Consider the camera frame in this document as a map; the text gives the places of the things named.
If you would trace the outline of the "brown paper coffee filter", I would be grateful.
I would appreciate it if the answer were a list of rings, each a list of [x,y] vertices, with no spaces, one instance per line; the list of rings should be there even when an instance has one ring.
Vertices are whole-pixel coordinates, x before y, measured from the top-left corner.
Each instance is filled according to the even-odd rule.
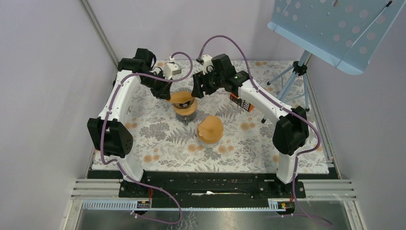
[[[217,116],[207,116],[197,127],[197,134],[205,138],[211,136],[223,135],[224,126],[221,119]]]

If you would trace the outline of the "orange coffee filter box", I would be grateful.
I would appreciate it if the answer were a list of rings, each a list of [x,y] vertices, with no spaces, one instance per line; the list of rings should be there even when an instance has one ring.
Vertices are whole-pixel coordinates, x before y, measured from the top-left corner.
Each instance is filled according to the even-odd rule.
[[[237,97],[233,93],[230,93],[230,100],[247,112],[251,112],[254,109],[254,105]]]

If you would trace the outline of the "grey glass pitcher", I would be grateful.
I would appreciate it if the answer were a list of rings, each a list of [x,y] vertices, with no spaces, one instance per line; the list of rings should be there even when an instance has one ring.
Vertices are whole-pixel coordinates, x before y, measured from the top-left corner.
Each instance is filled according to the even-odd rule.
[[[176,113],[176,118],[178,121],[187,126],[190,122],[192,122],[196,118],[196,114],[197,114],[196,111],[191,113],[190,115],[180,115]]]

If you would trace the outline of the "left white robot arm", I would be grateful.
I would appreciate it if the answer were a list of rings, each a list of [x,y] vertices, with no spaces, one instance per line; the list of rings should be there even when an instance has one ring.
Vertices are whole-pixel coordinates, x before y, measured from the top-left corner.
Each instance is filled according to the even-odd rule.
[[[138,48],[133,58],[123,58],[118,63],[117,76],[109,99],[97,118],[90,118],[87,128],[96,150],[100,151],[104,165],[111,163],[123,174],[123,178],[132,182],[130,191],[137,197],[148,192],[148,183],[142,180],[144,169],[140,163],[130,157],[134,138],[125,127],[130,100],[140,85],[151,90],[159,99],[170,98],[170,86],[173,76],[182,72],[174,58],[163,67],[156,67],[156,56],[145,48]]]

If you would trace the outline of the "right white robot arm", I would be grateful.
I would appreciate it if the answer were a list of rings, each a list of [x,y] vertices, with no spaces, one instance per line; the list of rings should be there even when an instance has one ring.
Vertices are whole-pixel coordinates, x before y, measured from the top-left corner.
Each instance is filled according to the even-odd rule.
[[[293,108],[280,101],[260,87],[247,71],[236,71],[226,54],[215,57],[203,55],[196,60],[202,70],[192,76],[193,97],[203,98],[224,89],[252,104],[273,122],[272,142],[280,157],[276,173],[279,181],[275,183],[274,190],[278,196],[287,197],[294,189],[292,181],[296,176],[296,152],[309,137],[305,109]]]

